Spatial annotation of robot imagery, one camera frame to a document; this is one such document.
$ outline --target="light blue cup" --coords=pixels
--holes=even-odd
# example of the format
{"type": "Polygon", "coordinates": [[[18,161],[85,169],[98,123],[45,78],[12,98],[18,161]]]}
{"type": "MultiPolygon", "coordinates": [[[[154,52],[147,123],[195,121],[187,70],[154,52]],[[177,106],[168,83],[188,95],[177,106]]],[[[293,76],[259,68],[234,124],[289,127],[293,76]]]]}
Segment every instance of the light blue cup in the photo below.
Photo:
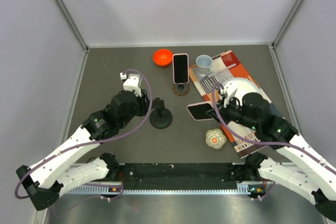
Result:
{"type": "Polygon", "coordinates": [[[196,71],[199,76],[212,73],[212,58],[209,55],[200,55],[196,58],[196,71]]]}

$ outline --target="red bowl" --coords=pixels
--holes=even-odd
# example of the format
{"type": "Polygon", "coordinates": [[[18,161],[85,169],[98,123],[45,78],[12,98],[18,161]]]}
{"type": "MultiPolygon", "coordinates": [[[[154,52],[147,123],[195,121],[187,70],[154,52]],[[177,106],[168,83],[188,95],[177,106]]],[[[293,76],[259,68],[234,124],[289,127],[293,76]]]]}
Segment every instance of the red bowl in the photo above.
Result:
{"type": "Polygon", "coordinates": [[[160,67],[167,67],[173,61],[173,53],[168,49],[160,49],[153,54],[154,62],[160,67]]]}

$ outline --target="phone stand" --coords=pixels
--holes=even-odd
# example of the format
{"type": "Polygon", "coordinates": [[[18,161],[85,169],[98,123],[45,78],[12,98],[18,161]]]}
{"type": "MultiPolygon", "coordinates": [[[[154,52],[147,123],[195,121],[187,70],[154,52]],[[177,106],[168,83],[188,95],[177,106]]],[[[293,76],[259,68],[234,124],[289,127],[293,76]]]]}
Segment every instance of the phone stand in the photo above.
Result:
{"type": "Polygon", "coordinates": [[[190,85],[189,83],[184,84],[173,84],[173,92],[177,95],[186,95],[190,91],[190,85]]]}
{"type": "Polygon", "coordinates": [[[173,115],[164,107],[164,101],[156,98],[153,101],[152,108],[154,110],[149,117],[151,125],[160,130],[167,128],[173,121],[173,115]]]}

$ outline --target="white wall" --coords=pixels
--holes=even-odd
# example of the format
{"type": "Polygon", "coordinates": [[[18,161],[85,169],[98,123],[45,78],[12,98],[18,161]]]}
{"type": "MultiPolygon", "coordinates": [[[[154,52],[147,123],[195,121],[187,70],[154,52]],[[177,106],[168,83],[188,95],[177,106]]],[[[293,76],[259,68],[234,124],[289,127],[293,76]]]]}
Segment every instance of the white wall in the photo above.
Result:
{"type": "Polygon", "coordinates": [[[305,0],[278,52],[308,142],[336,165],[336,0],[305,0]]]}
{"type": "Polygon", "coordinates": [[[64,0],[89,46],[272,42],[295,0],[64,0]]]}
{"type": "Polygon", "coordinates": [[[83,51],[54,0],[0,0],[0,54],[0,222],[30,223],[15,170],[59,143],[83,51]]]}

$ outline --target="black phone screen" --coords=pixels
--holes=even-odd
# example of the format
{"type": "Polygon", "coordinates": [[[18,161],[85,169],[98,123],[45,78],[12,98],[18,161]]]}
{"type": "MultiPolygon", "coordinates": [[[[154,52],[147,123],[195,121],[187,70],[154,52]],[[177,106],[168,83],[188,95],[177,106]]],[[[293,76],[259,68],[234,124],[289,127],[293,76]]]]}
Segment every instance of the black phone screen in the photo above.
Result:
{"type": "Polygon", "coordinates": [[[213,109],[209,103],[190,105],[187,107],[187,109],[195,120],[212,119],[212,117],[206,113],[207,111],[213,109]]]}
{"type": "Polygon", "coordinates": [[[174,82],[175,83],[188,83],[188,55],[174,55],[173,58],[174,68],[174,82]]]}

